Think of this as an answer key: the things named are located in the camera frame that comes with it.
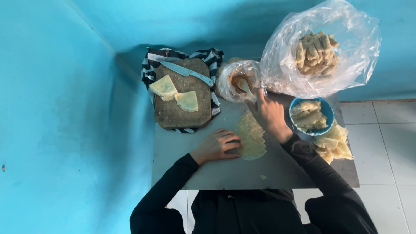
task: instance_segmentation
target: striped cloth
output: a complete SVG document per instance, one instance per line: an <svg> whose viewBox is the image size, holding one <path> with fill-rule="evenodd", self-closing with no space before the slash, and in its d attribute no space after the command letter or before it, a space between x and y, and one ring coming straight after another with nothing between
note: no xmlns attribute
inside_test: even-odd
<svg viewBox="0 0 416 234"><path fill-rule="evenodd" d="M198 50L190 55L187 55L180 51L174 51L168 48L163 49L151 49L147 48L146 57L142 63L141 80L146 85L149 98L154 105L154 93L149 89L149 85L155 82L156 68L160 66L161 61L174 61L181 59L199 58L209 67L210 78L215 83L215 75L217 69L220 67L223 61L224 53L221 50L211 48L209 50ZM214 118L220 113L220 103L217 96L214 93L215 85L211 87L211 115ZM180 133L193 133L196 128L180 128L174 129Z"/></svg>

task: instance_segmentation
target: hand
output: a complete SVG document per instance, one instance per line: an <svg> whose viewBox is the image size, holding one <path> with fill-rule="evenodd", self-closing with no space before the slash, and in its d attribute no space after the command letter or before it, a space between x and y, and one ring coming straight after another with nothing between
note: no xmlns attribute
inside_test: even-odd
<svg viewBox="0 0 416 234"><path fill-rule="evenodd" d="M199 145L190 152L198 165L208 161L239 158L238 154L226 154L225 151L243 147L241 139L234 132L221 128L209 134Z"/></svg>
<svg viewBox="0 0 416 234"><path fill-rule="evenodd" d="M246 101L254 118L278 142L284 144L293 136L292 130L286 125L283 105L272 101L263 95L261 89L257 92L257 102Z"/></svg>

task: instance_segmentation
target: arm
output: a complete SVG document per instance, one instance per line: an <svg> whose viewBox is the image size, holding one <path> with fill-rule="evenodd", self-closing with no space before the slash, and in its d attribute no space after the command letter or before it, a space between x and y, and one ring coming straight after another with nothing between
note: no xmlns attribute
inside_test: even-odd
<svg viewBox="0 0 416 234"><path fill-rule="evenodd" d="M264 97L248 103L254 117L283 149L301 166L324 194L309 199L305 210L322 233L377 233L358 194L305 141L285 123L283 106Z"/></svg>
<svg viewBox="0 0 416 234"><path fill-rule="evenodd" d="M324 196L341 195L352 188L307 142L293 134L282 148L301 166Z"/></svg>
<svg viewBox="0 0 416 234"><path fill-rule="evenodd" d="M286 125L283 105L257 93L257 103L248 102L257 122L301 166L324 195L341 194L352 190L348 183L329 166L312 147L293 134Z"/></svg>
<svg viewBox="0 0 416 234"><path fill-rule="evenodd" d="M130 217L131 232L183 231L181 215L174 209L165 209L166 205L200 165L208 161L239 157L238 154L225 153L237 147L242 147L240 137L232 131L218 129L209 134L191 153L176 161L137 204Z"/></svg>

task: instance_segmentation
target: tiled floor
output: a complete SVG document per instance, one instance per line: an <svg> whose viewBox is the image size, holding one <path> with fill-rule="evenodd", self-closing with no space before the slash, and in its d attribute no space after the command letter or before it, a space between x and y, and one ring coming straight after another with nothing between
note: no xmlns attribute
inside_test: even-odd
<svg viewBox="0 0 416 234"><path fill-rule="evenodd" d="M342 103L342 114L361 187L356 189L380 234L416 234L416 102ZM193 230L191 204L198 191L179 191L169 203ZM302 222L306 200L318 189L294 189Z"/></svg>

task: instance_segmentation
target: knife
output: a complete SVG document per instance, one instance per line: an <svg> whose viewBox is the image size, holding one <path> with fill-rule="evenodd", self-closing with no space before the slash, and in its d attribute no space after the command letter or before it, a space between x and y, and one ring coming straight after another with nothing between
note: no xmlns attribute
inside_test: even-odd
<svg viewBox="0 0 416 234"><path fill-rule="evenodd" d="M183 76L189 76L189 75L195 76L196 78L199 78L202 81L204 81L209 87L212 87L214 85L214 82L210 78L204 76L203 74L199 74L197 72L189 70L188 68L181 67L181 66L176 65L176 64L171 63L171 62L162 61L160 63L163 64L165 67L171 69L172 71L174 71L178 74L181 74Z"/></svg>

